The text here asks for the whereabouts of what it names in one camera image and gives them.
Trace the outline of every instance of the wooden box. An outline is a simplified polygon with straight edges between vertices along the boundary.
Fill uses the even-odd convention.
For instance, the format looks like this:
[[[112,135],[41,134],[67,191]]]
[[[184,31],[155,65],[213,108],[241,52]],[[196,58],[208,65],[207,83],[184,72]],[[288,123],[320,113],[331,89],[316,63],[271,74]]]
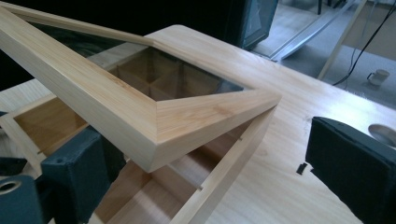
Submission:
[[[0,118],[37,173],[90,124],[128,160],[95,211],[101,221],[204,222],[262,141],[280,95],[145,37],[1,6],[1,49],[54,93]],[[86,59],[20,17],[127,43]]]

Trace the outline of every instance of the white mug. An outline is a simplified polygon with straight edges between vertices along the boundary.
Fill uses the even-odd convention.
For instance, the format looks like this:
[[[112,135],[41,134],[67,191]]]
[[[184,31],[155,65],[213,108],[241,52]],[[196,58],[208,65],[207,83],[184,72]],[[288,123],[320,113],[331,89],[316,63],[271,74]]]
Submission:
[[[370,73],[367,80],[373,85],[379,86],[389,77],[389,72],[384,69],[377,69],[375,73]]]

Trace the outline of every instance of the wooden workbench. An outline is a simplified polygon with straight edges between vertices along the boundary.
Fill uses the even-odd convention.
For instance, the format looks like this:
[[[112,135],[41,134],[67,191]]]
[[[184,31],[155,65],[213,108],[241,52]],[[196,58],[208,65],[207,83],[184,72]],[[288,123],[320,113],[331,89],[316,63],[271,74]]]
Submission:
[[[227,74],[235,83],[283,95],[263,142],[207,223],[361,223],[308,170],[296,173],[304,161],[311,119],[337,119],[368,134],[372,123],[396,127],[396,111],[184,26],[148,37],[159,48],[175,46],[178,57],[215,75]],[[46,94],[34,79],[0,92],[0,110],[14,110]]]

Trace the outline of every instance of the black plastic part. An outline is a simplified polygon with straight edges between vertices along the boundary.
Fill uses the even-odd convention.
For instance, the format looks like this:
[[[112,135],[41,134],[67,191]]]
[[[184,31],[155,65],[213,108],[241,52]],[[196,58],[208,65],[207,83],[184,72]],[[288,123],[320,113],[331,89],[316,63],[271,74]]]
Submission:
[[[15,175],[0,181],[0,223],[43,224],[35,181]]]
[[[22,172],[27,160],[22,158],[0,157],[0,175],[18,175]]]
[[[107,160],[105,151],[116,156]],[[42,176],[59,200],[55,222],[88,223],[124,164],[121,153],[91,126],[43,160]]]
[[[308,165],[308,164],[306,164],[306,162],[300,164],[300,165],[298,166],[298,169],[297,169],[296,173],[299,174],[299,175],[302,175],[302,174],[303,174],[303,171],[305,170],[305,167],[306,167],[307,165]]]
[[[7,114],[7,112],[0,111],[0,117],[2,117],[3,115],[6,115],[6,114]]]
[[[305,160],[363,223],[396,223],[396,150],[345,123],[313,117]]]
[[[41,215],[45,223],[49,223],[59,209],[59,200],[54,187],[42,175],[35,180],[35,188],[41,204]]]

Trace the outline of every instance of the cable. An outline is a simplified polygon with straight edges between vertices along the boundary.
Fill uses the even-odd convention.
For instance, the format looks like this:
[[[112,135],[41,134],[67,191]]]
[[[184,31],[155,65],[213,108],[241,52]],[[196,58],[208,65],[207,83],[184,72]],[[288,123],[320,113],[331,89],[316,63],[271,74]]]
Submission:
[[[351,56],[351,58],[350,58],[350,65],[349,65],[348,73],[350,72],[350,70],[351,70],[351,68],[352,68],[353,59],[354,59],[354,57],[355,57],[355,52],[356,52],[356,50],[358,49],[358,47],[361,45],[361,41],[363,40],[363,38],[364,38],[364,36],[365,36],[365,34],[366,34],[367,25],[368,25],[369,20],[371,19],[372,15],[373,15],[373,12],[374,12],[374,9],[375,9],[375,7],[376,7],[377,2],[378,2],[377,0],[374,1],[373,7],[372,7],[372,9],[370,10],[370,14],[367,16],[366,23],[364,23],[363,30],[361,31],[361,38],[359,39],[359,42],[356,44],[355,48],[353,49],[352,56]]]
[[[356,61],[354,62],[354,64],[352,65],[351,68],[349,68],[348,74],[341,78],[339,81],[335,82],[334,84],[332,84],[333,86],[336,86],[344,81],[346,81],[351,75],[353,70],[356,67],[356,64],[358,63],[359,58],[361,57],[361,55],[363,54],[363,52],[366,50],[366,48],[370,45],[370,43],[373,41],[374,37],[376,36],[376,34],[378,33],[378,31],[381,29],[382,25],[385,23],[385,21],[388,20],[389,16],[394,12],[395,10],[395,5],[396,5],[396,0],[394,1],[393,5],[391,6],[391,8],[389,9],[389,12],[387,14],[387,16],[384,18],[384,20],[381,22],[381,24],[376,28],[375,32],[372,34],[372,36],[370,37],[370,39],[367,41],[366,45],[363,47],[363,49],[361,50],[361,53],[359,54],[358,58],[356,59]]]

